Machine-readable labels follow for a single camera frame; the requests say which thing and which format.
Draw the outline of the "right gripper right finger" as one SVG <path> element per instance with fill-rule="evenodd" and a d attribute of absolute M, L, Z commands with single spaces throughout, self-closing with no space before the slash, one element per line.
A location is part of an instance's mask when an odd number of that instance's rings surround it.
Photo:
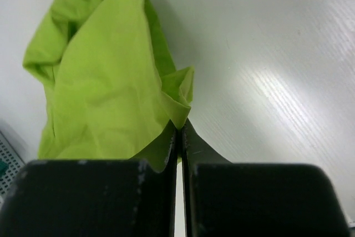
<path fill-rule="evenodd" d="M 350 236 L 333 185 L 310 164 L 233 163 L 186 122 L 187 236 Z"/>

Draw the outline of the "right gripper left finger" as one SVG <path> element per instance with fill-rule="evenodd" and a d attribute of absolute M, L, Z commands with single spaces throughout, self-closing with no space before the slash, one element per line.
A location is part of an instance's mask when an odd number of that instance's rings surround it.
<path fill-rule="evenodd" d="M 1 208 L 2 236 L 173 236 L 177 130 L 128 160 L 34 160 Z"/>

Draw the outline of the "lime green shorts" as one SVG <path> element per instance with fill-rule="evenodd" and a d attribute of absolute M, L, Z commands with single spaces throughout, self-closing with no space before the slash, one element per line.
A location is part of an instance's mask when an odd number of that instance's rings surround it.
<path fill-rule="evenodd" d="M 176 69 L 150 0 L 53 0 L 23 68 L 47 102 L 41 160 L 130 159 L 190 113 L 194 69 Z"/>

